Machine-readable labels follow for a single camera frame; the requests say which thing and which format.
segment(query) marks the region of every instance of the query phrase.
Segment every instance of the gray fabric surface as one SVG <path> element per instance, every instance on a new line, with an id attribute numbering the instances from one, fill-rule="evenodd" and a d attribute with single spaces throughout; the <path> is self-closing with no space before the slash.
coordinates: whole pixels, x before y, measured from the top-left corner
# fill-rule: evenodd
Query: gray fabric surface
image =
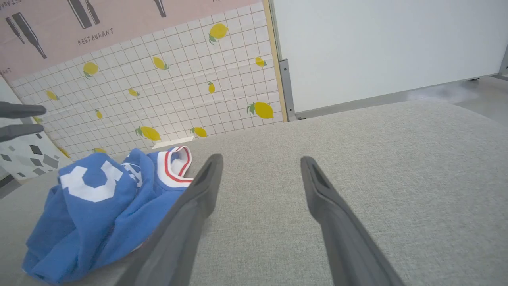
<path id="1" fill-rule="evenodd" d="M 404 102 L 188 142 L 189 176 L 224 156 L 191 285 L 331 285 L 299 159 L 316 159 L 407 285 L 506 285 L 508 129 L 448 104 Z M 56 174 L 0 201 L 0 285 L 19 268 Z M 132 256 L 76 285 L 108 285 Z"/>

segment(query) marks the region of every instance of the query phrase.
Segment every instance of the gray floor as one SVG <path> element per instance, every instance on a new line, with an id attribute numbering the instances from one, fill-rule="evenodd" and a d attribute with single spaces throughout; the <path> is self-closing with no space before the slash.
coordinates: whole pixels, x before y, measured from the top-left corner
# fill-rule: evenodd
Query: gray floor
<path id="1" fill-rule="evenodd" d="M 352 109 L 395 102 L 429 100 L 455 104 L 508 126 L 508 81 L 483 77 L 477 81 L 461 81 L 408 92 L 381 95 L 316 110 L 297 113 L 309 118 Z"/>

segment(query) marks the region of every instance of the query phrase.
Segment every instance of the lemon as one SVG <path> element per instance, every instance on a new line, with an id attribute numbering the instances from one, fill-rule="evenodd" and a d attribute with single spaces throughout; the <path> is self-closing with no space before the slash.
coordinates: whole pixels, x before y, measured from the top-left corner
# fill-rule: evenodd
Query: lemon
<path id="1" fill-rule="evenodd" d="M 210 36 L 209 42 L 213 45 L 213 42 L 217 42 L 217 39 L 222 39 L 226 36 L 226 33 L 228 32 L 228 27 L 224 26 L 222 23 L 218 23 L 213 25 L 213 27 L 210 29 L 210 33 L 208 34 Z"/>
<path id="2" fill-rule="evenodd" d="M 208 82 L 208 91 L 210 93 L 214 93 L 215 92 L 215 86 L 213 85 L 213 83 L 211 81 Z"/>
<path id="3" fill-rule="evenodd" d="M 69 156 L 69 154 L 67 153 L 67 151 L 65 151 L 65 149 L 64 149 L 64 148 L 62 148 L 62 147 L 57 147 L 57 148 L 60 150 L 60 152 L 62 152 L 64 155 L 66 155 L 66 156 L 67 156 L 67 158 L 69 158 L 69 159 L 71 158 L 71 157 Z"/>
<path id="4" fill-rule="evenodd" d="M 105 152 L 106 152 L 106 151 L 105 151 L 104 149 L 102 149 L 102 148 L 93 148 L 93 149 L 92 149 L 92 151 L 93 151 L 94 153 L 97 153 L 97 152 L 105 153 Z"/>
<path id="5" fill-rule="evenodd" d="M 60 99 L 52 91 L 46 91 L 46 94 L 48 95 L 49 99 L 52 99 L 52 100 L 59 100 Z"/>
<path id="6" fill-rule="evenodd" d="M 256 58 L 256 65 L 260 67 L 265 67 L 268 64 L 267 61 L 264 61 L 262 58 Z"/>
<path id="7" fill-rule="evenodd" d="M 146 127 L 146 126 L 140 127 L 138 129 L 136 129 L 136 134 L 138 134 L 140 136 L 145 136 L 146 138 L 148 138 L 150 140 L 154 140 L 154 141 L 161 139 L 161 136 L 159 135 L 159 133 L 151 127 Z"/>
<path id="8" fill-rule="evenodd" d="M 86 63 L 85 66 L 83 67 L 83 73 L 85 74 L 85 78 L 87 79 L 89 77 L 92 77 L 93 74 L 96 74 L 98 70 L 99 66 L 92 62 Z"/>
<path id="9" fill-rule="evenodd" d="M 169 69 L 168 64 L 165 64 L 163 60 L 157 58 L 156 56 L 153 57 L 153 64 L 161 70 L 167 70 Z"/>
<path id="10" fill-rule="evenodd" d="M 194 127 L 190 130 L 193 134 L 196 134 L 198 137 L 208 137 L 206 135 L 205 129 L 201 127 Z"/>
<path id="11" fill-rule="evenodd" d="M 256 102 L 247 107 L 247 113 L 254 114 L 254 111 L 256 111 L 256 114 L 264 119 L 273 118 L 273 109 L 270 105 L 264 103 L 264 102 Z"/>
<path id="12" fill-rule="evenodd" d="M 129 89 L 129 93 L 132 95 L 132 96 L 139 96 L 139 92 L 136 92 L 135 90 L 133 89 Z"/>

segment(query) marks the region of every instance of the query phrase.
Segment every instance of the white print on shirt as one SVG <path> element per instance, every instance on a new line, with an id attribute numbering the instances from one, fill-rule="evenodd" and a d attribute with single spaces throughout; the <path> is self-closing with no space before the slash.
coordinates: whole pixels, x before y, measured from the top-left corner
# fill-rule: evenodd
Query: white print on shirt
<path id="1" fill-rule="evenodd" d="M 143 185 L 143 179 L 141 178 L 141 170 L 139 172 L 136 172 L 132 166 L 136 166 L 139 168 L 138 165 L 130 164 L 130 163 L 123 163 L 122 166 L 125 167 L 127 171 L 129 171 L 129 176 L 134 179 L 137 183 L 137 187 L 141 188 L 141 185 Z"/>
<path id="2" fill-rule="evenodd" d="M 123 173 L 110 162 L 106 161 L 101 170 L 106 175 L 104 185 L 93 188 L 85 184 L 83 176 L 88 169 L 76 166 L 63 176 L 60 176 L 62 189 L 69 188 L 69 194 L 90 202 L 100 202 L 115 195 L 116 182 L 120 180 Z"/>

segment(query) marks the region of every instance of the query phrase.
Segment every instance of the white tile pattern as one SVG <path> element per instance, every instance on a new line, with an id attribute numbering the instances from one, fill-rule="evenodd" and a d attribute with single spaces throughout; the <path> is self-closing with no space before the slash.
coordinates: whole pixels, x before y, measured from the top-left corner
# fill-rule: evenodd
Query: white tile pattern
<path id="1" fill-rule="evenodd" d="M 229 30 L 212 45 L 208 33 L 217 23 Z M 169 70 L 157 69 L 154 56 Z M 256 65 L 257 57 L 268 65 Z M 83 77 L 86 62 L 99 66 L 90 79 Z M 215 86 L 213 94 L 209 81 Z M 140 126 L 153 127 L 167 141 L 192 136 L 193 127 L 214 136 L 282 122 L 261 3 L 115 44 L 10 85 L 24 104 L 47 108 L 41 116 L 45 131 L 74 160 L 97 147 L 109 155 L 151 148 L 156 141 L 134 132 Z M 130 95 L 129 89 L 140 95 Z M 59 100 L 50 100 L 46 90 Z M 270 104 L 273 119 L 247 112 L 247 106 L 258 101 Z"/>

